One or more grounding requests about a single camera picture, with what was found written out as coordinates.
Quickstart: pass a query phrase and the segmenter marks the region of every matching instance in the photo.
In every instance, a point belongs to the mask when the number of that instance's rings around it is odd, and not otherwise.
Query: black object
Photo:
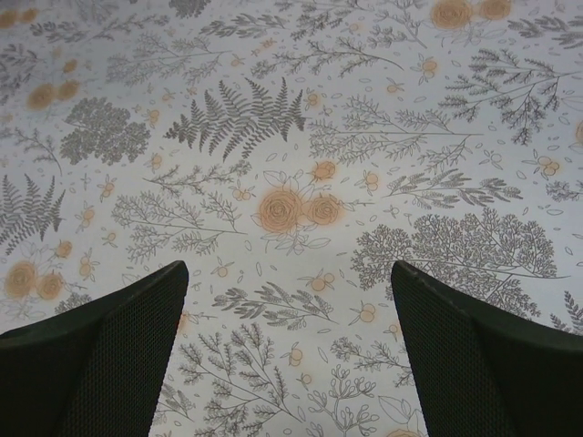
[[[189,282],[177,261],[0,336],[0,435],[147,437]]]
[[[583,337],[451,289],[406,262],[394,301],[430,437],[583,435]]]

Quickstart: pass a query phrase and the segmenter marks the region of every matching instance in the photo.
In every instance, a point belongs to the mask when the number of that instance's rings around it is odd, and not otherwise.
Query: orange rose
[[[65,66],[63,67],[63,73],[71,73],[72,71],[75,71],[76,68],[77,60],[71,59],[70,61],[65,62]]]
[[[315,179],[324,180],[332,178],[334,173],[336,173],[336,166],[334,163],[324,161],[316,166],[316,169],[313,171],[313,176]]]
[[[332,196],[316,198],[305,205],[305,214],[308,219],[319,225],[330,225],[338,218],[340,205]]]
[[[416,432],[397,430],[391,432],[386,437],[419,437],[419,434],[417,434]]]
[[[261,225],[269,232],[286,232],[298,222],[302,201],[290,191],[275,191],[259,207]]]
[[[0,29],[8,29],[15,25],[18,13],[15,10],[4,11],[0,14]]]
[[[440,0],[431,10],[431,21],[441,29],[459,29],[471,17],[472,6],[466,0]]]
[[[31,111],[42,111],[53,103],[55,88],[51,84],[37,86],[26,100],[26,106]]]
[[[31,7],[30,9],[25,10],[21,15],[20,15],[20,22],[21,23],[32,23],[33,21],[36,20],[36,16],[38,15],[38,9],[34,9],[34,7]]]
[[[36,267],[29,261],[17,262],[6,275],[4,288],[11,298],[23,298],[35,286]]]
[[[69,100],[70,98],[73,98],[79,90],[80,85],[81,84],[76,80],[67,80],[56,91],[56,98],[59,100]]]
[[[577,126],[577,130],[575,131],[575,139],[578,143],[583,144],[583,121]]]
[[[510,15],[512,4],[508,0],[485,0],[480,4],[480,16],[488,20],[501,20]]]
[[[50,273],[43,276],[38,284],[38,295],[44,300],[52,300],[63,289],[63,277],[60,274]]]
[[[73,243],[71,243],[70,241],[61,241],[61,243],[55,250],[55,255],[58,258],[66,258],[71,254],[72,249]]]

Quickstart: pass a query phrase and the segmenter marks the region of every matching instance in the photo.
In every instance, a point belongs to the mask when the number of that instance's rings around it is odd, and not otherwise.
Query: tablecloth
[[[151,436],[426,436],[396,259],[583,333],[580,2],[2,8],[1,329],[184,259]]]

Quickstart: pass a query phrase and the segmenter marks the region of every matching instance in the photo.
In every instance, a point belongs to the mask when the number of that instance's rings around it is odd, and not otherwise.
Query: table surface
[[[577,3],[4,1],[1,331],[184,259],[150,435],[426,436],[396,259],[583,333]]]

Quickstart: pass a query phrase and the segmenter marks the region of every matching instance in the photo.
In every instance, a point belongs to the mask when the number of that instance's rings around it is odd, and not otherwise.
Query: ribbed black pad
[[[583,337],[520,319],[401,261],[391,281],[430,437],[583,435]]]
[[[0,435],[148,436],[188,280],[175,262],[0,336]]]

